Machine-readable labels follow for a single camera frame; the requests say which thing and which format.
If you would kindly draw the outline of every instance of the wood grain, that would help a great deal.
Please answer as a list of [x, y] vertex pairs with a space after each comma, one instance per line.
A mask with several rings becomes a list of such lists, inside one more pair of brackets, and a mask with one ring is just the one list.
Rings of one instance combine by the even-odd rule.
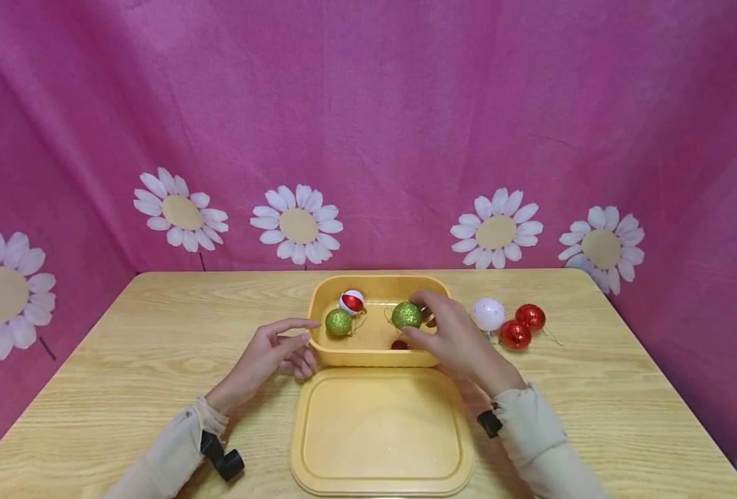
[[[442, 271], [469, 306], [536, 303], [564, 343], [537, 335], [506, 356], [562, 417], [615, 498], [737, 498], [737, 473], [586, 274], [568, 269]], [[149, 273], [123, 291], [0, 442], [0, 498], [99, 498], [163, 426], [223, 377], [255, 328], [304, 316], [333, 272]], [[488, 409], [457, 380], [470, 417]], [[246, 475], [204, 464], [182, 498], [307, 498], [289, 470], [299, 386], [278, 375], [233, 418]], [[477, 461], [460, 498], [527, 498], [498, 439], [472, 424]]]

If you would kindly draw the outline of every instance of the yellow plastic container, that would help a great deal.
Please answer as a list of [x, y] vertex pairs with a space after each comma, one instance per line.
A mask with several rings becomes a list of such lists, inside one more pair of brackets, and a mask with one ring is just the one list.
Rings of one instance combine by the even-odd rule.
[[[425, 351], [391, 350], [399, 331], [390, 324], [394, 306], [406, 301], [415, 290], [429, 288], [449, 295], [446, 285], [425, 275], [337, 275], [323, 280], [310, 300], [308, 317], [321, 322], [311, 330], [310, 344], [327, 366], [349, 367], [432, 367], [438, 359]], [[355, 319], [352, 336], [334, 338], [323, 326], [325, 317], [338, 308], [338, 299], [348, 289], [357, 289], [365, 298], [366, 313]], [[430, 331], [425, 325], [423, 331]]]
[[472, 475], [456, 385], [436, 369], [324, 369], [302, 387], [291, 472], [320, 496], [443, 497]]

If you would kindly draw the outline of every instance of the green glitter ornament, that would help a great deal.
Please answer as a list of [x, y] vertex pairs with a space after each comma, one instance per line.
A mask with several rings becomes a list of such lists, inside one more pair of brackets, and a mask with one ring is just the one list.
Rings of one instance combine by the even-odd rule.
[[341, 308], [331, 310], [323, 321], [323, 325], [327, 327], [327, 332], [333, 336], [352, 335], [352, 315]]
[[418, 327], [421, 325], [421, 309], [412, 301], [402, 301], [393, 309], [391, 322], [393, 322], [396, 329], [408, 326]]

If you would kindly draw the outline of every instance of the christmas ornament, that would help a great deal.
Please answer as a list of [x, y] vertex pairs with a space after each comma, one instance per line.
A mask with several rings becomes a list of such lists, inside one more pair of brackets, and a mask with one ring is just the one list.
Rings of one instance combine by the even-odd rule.
[[529, 330], [522, 322], [517, 320], [508, 320], [501, 325], [499, 332], [501, 341], [513, 350], [522, 350], [529, 347], [532, 341], [532, 331]]
[[352, 315], [340, 308], [332, 309], [323, 321], [323, 325], [327, 328], [327, 332], [333, 336], [352, 335]]
[[403, 327], [418, 327], [421, 325], [421, 309], [418, 305], [412, 303], [412, 301], [402, 301], [401, 304], [396, 305], [391, 314], [391, 322], [396, 329]]
[[357, 315], [365, 312], [363, 293], [355, 289], [344, 292], [341, 298], [338, 299], [338, 306], [349, 315]]
[[521, 305], [515, 311], [515, 320], [526, 324], [530, 331], [536, 333], [546, 325], [546, 312], [537, 305]]
[[470, 316], [490, 341], [493, 333], [504, 323], [504, 307], [493, 298], [481, 298], [474, 303]]

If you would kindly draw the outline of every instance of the person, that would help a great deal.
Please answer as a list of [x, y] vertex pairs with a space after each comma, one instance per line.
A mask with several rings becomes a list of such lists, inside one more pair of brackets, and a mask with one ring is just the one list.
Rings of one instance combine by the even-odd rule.
[[[509, 361], [478, 333], [457, 301], [432, 290], [410, 298], [421, 306], [435, 334], [407, 327], [402, 332], [417, 347], [440, 359], [452, 373], [478, 385], [499, 417], [501, 442], [521, 478], [538, 499], [608, 498], [598, 479], [570, 445], [557, 415], [541, 393], [524, 382]], [[202, 431], [221, 437], [227, 419], [251, 399], [277, 369], [297, 379], [316, 369], [310, 335], [282, 336], [294, 328], [314, 328], [309, 319], [284, 319], [258, 327], [230, 374], [199, 397], [157, 437], [152, 447], [108, 490], [106, 498], [174, 498], [202, 462]]]

